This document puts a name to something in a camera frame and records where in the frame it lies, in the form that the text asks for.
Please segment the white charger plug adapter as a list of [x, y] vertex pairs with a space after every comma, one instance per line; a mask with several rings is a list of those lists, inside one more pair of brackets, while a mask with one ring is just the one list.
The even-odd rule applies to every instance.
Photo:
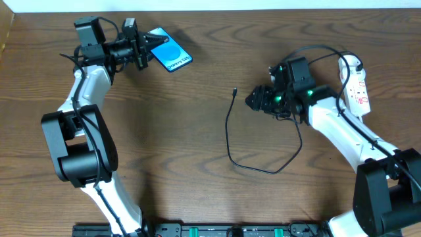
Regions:
[[350, 70], [350, 76], [366, 76], [363, 62], [355, 55], [344, 55], [343, 58], [340, 57], [338, 59], [338, 66], [339, 77], [342, 83], [347, 79], [348, 70]]

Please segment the white power strip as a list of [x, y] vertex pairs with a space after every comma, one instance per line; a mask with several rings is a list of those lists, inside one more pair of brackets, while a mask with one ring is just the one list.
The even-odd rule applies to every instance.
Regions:
[[356, 117], [362, 117], [371, 111], [365, 78], [366, 76], [350, 76], [344, 89], [347, 108]]

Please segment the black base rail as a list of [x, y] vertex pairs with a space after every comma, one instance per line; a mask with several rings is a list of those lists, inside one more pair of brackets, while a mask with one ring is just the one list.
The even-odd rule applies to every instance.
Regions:
[[329, 237], [329, 230], [319, 224], [295, 222], [287, 225], [187, 225], [179, 223], [158, 224], [148, 234], [137, 232], [130, 236], [151, 237]]

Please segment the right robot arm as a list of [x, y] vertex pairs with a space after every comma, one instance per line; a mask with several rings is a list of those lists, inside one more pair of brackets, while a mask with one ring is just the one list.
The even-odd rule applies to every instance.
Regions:
[[420, 222], [420, 154], [371, 131], [331, 87], [317, 86], [304, 57], [270, 68], [271, 85], [245, 98], [254, 111], [300, 121], [323, 134], [356, 173], [353, 207], [331, 218], [330, 236], [390, 236]]

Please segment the blue Samsung Galaxy smartphone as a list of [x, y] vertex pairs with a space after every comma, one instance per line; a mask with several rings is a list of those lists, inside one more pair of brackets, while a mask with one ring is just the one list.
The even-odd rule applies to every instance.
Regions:
[[193, 57], [181, 47], [163, 28], [155, 28], [149, 31], [150, 34], [167, 36], [168, 41], [151, 52], [158, 62], [168, 71], [174, 72], [189, 63], [193, 62]]

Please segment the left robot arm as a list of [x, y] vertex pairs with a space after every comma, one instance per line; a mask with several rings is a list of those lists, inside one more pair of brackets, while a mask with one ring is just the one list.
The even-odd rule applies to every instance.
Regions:
[[74, 84], [57, 111], [42, 116], [41, 128], [58, 178], [87, 194], [109, 222], [77, 224], [73, 236], [155, 236], [120, 181], [116, 145], [101, 108], [115, 74], [129, 63], [147, 68], [152, 50], [170, 39], [142, 32], [134, 18], [127, 18], [116, 38], [107, 41], [102, 20], [85, 16], [74, 21], [80, 44], [67, 57], [74, 64]]

